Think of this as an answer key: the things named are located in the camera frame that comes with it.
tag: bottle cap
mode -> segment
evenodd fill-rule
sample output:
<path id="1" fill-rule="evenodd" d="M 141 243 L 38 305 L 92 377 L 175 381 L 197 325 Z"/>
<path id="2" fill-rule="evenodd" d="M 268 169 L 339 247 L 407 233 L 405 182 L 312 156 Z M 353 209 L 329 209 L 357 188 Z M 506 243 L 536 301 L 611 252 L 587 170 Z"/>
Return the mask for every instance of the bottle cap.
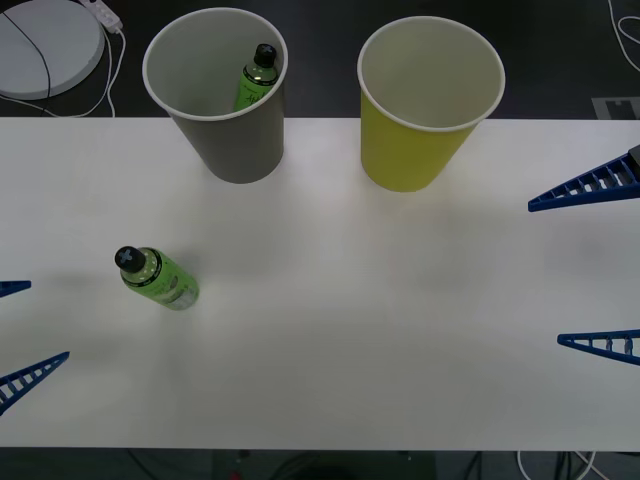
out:
<path id="1" fill-rule="evenodd" d="M 276 49 L 267 43 L 261 43 L 256 48 L 256 54 L 253 57 L 253 61 L 262 68 L 273 68 L 273 63 L 276 61 L 278 53 Z"/>
<path id="2" fill-rule="evenodd" d="M 147 259 L 140 250 L 134 247 L 122 247 L 116 252 L 116 265 L 128 273 L 136 273 L 144 268 Z"/>

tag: paper cup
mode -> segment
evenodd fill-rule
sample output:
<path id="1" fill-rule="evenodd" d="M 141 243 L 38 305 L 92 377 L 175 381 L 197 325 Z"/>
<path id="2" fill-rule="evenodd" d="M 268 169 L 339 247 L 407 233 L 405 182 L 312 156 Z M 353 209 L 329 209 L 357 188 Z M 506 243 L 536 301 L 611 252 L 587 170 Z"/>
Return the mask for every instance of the paper cup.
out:
<path id="1" fill-rule="evenodd" d="M 242 69 L 260 43 L 277 50 L 278 81 L 263 99 L 233 112 Z M 282 158 L 288 57 L 282 35 L 264 18 L 210 8 L 163 28 L 147 48 L 142 76 L 207 167 L 228 182 L 249 183 Z"/>
<path id="2" fill-rule="evenodd" d="M 420 190 L 500 103 L 504 67 L 474 30 L 410 17 L 376 31 L 358 58 L 361 160 L 378 185 Z"/>

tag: plastic bottle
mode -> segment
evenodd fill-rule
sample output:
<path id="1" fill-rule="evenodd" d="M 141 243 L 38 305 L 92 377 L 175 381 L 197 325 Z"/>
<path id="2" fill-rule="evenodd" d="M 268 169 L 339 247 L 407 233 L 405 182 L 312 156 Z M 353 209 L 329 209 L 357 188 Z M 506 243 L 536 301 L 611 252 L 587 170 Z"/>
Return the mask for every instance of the plastic bottle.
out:
<path id="1" fill-rule="evenodd" d="M 184 310 L 198 299 L 195 279 L 153 248 L 122 247 L 115 256 L 124 284 L 171 310 Z"/>
<path id="2" fill-rule="evenodd" d="M 233 107 L 235 112 L 250 107 L 273 88 L 278 80 L 278 72 L 274 66 L 276 56 L 276 49 L 271 45 L 258 45 L 253 61 L 247 63 L 242 70 L 238 96 Z"/>

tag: power strip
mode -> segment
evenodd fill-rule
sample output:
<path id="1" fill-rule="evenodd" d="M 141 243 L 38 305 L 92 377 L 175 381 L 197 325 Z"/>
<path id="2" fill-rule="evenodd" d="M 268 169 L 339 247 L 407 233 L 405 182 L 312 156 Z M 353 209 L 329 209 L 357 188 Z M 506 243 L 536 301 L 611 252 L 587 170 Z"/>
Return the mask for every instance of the power strip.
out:
<path id="1" fill-rule="evenodd" d="M 113 10 L 105 5 L 102 0 L 78 0 L 94 17 L 107 29 L 109 33 L 122 30 L 122 21 Z"/>

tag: cup rim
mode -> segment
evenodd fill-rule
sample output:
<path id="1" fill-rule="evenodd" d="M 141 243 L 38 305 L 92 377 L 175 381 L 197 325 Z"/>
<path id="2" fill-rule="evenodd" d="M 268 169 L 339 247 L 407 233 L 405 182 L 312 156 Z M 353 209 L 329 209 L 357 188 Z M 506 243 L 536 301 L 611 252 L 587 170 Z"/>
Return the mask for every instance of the cup rim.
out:
<path id="1" fill-rule="evenodd" d="M 428 22 L 436 22 L 436 23 L 447 23 L 449 25 L 452 25 L 456 28 L 460 28 L 462 30 L 465 30 L 469 33 L 471 33 L 474 37 L 476 37 L 478 40 L 480 40 L 481 43 L 483 43 L 486 47 L 489 48 L 489 51 L 493 54 L 497 64 L 498 64 L 498 69 L 500 72 L 500 88 L 498 91 L 498 95 L 496 96 L 495 101 L 493 102 L 493 104 L 479 117 L 463 123 L 462 125 L 454 125 L 452 127 L 425 127 L 422 125 L 417 125 L 415 123 L 411 123 L 411 122 L 407 122 L 406 120 L 403 120 L 399 117 L 396 117 L 395 115 L 393 115 L 391 112 L 388 112 L 384 107 L 382 107 L 382 105 L 380 105 L 371 95 L 371 93 L 369 93 L 369 89 L 367 88 L 365 82 L 364 82 L 364 78 L 362 75 L 362 61 L 364 58 L 364 54 L 367 51 L 367 48 L 369 47 L 369 45 L 371 45 L 371 42 L 373 42 L 373 40 L 375 40 L 380 34 L 382 34 L 383 32 L 385 32 L 386 30 L 395 27 L 396 25 L 402 24 L 402 23 L 408 23 L 411 21 L 416 21 L 416 20 L 420 20 L 420 21 L 428 21 Z M 489 43 L 489 41 L 484 38 L 482 35 L 480 35 L 478 32 L 476 32 L 474 29 L 472 29 L 471 27 L 467 27 L 466 25 L 460 23 L 460 22 L 456 22 L 455 20 L 449 20 L 448 18 L 442 18 L 442 17 L 432 17 L 432 16 L 416 16 L 416 17 L 406 17 L 406 18 L 401 18 L 399 20 L 395 20 L 391 23 L 387 23 L 386 25 L 383 25 L 382 27 L 380 27 L 378 30 L 376 30 L 375 32 L 373 32 L 371 34 L 371 36 L 367 39 L 367 41 L 365 42 L 365 44 L 362 46 L 362 49 L 360 50 L 360 55 L 358 56 L 358 82 L 360 83 L 360 88 L 362 89 L 362 92 L 365 94 L 365 96 L 367 97 L 367 99 L 371 102 L 371 104 L 376 108 L 376 110 L 378 110 L 381 114 L 383 114 L 385 117 L 389 118 L 390 120 L 394 121 L 395 123 L 399 123 L 400 125 L 404 125 L 405 127 L 409 127 L 412 128 L 414 130 L 420 130 L 423 132 L 440 132 L 440 133 L 444 133 L 444 132 L 457 132 L 459 130 L 465 130 L 467 128 L 473 127 L 475 125 L 477 125 L 478 123 L 480 123 L 480 121 L 484 120 L 485 118 L 487 118 L 489 115 L 491 115 L 493 113 L 493 111 L 497 108 L 497 106 L 500 104 L 500 101 L 502 100 L 502 96 L 504 95 L 504 89 L 505 89 L 505 84 L 506 84 L 506 77 L 505 77 L 505 72 L 504 72 L 504 65 L 502 64 L 502 60 L 500 59 L 500 55 L 498 55 L 498 52 L 496 51 L 495 48 L 493 48 L 493 45 L 491 45 Z"/>
<path id="2" fill-rule="evenodd" d="M 166 35 L 166 33 L 171 28 L 186 21 L 189 17 L 193 17 L 195 15 L 201 15 L 204 12 L 211 12 L 211 11 L 216 11 L 216 12 L 231 11 L 231 12 L 241 13 L 241 14 L 253 17 L 256 20 L 264 23 L 268 28 L 270 28 L 273 31 L 275 36 L 280 41 L 280 45 L 282 46 L 282 52 L 280 52 L 283 55 L 282 70 L 280 71 L 278 80 L 276 81 L 273 88 L 269 91 L 269 93 L 267 93 L 264 97 L 262 97 L 259 101 L 257 101 L 250 107 L 243 108 L 242 110 L 239 110 L 237 112 L 227 113 L 225 115 L 193 115 L 190 113 L 181 112 L 180 110 L 176 110 L 175 108 L 170 107 L 155 94 L 155 92 L 153 91 L 153 89 L 149 84 L 149 78 L 147 76 L 147 63 L 149 61 L 149 54 L 153 50 L 153 47 L 156 45 L 158 40 L 162 38 L 162 36 Z M 162 30 L 160 30 L 156 34 L 156 36 L 153 37 L 153 40 L 151 40 L 151 43 L 149 44 L 149 46 L 147 47 L 147 50 L 144 53 L 144 59 L 142 60 L 142 80 L 144 82 L 145 88 L 147 89 L 147 93 L 149 93 L 153 101 L 156 102 L 160 107 L 162 107 L 165 111 L 167 111 L 171 115 L 175 115 L 176 117 L 184 118 L 187 120 L 196 120 L 196 121 L 202 121 L 202 122 L 217 122 L 217 121 L 230 120 L 236 117 L 241 117 L 243 115 L 246 115 L 252 112 L 257 108 L 260 108 L 261 105 L 264 105 L 267 101 L 269 101 L 269 99 L 273 95 L 275 95 L 276 91 L 281 87 L 282 82 L 284 81 L 284 77 L 287 73 L 288 67 L 289 67 L 289 50 L 287 49 L 287 44 L 285 43 L 284 38 L 282 37 L 278 29 L 274 27 L 271 22 L 269 22 L 267 19 L 261 17 L 258 14 L 249 12 L 247 10 L 242 10 L 240 8 L 215 7 L 215 8 L 204 8 L 201 10 L 196 10 L 195 12 L 187 13 L 186 15 L 176 18 L 174 21 L 167 24 Z"/>

